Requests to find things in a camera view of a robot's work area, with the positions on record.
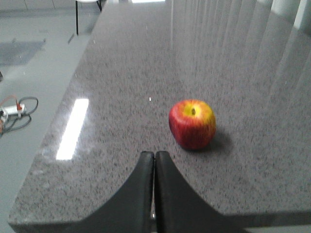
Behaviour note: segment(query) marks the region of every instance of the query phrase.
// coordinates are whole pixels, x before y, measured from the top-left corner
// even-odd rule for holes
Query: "table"
[[[222,214],[310,221],[311,39],[254,0],[218,2],[106,4],[12,207],[15,230],[86,217],[143,150],[167,150]],[[168,112],[183,99],[215,112],[204,150],[183,150],[170,132]],[[83,125],[64,160],[70,115]]]

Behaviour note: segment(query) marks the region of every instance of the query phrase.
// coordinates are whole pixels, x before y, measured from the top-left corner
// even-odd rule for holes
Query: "gray floor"
[[[79,18],[75,33],[74,9],[0,12],[0,42],[40,42],[44,45],[24,65],[0,66],[0,101],[15,94],[35,96],[39,108],[26,128],[0,139],[0,232],[12,233],[6,220],[35,152],[74,74],[96,22],[98,9],[89,8]],[[311,233],[311,226],[249,229],[254,233]]]

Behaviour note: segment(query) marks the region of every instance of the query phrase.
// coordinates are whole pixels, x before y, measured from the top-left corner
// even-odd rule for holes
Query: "apple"
[[[169,125],[177,143],[188,150],[204,148],[216,133],[214,112],[201,100],[175,104],[169,113]]]

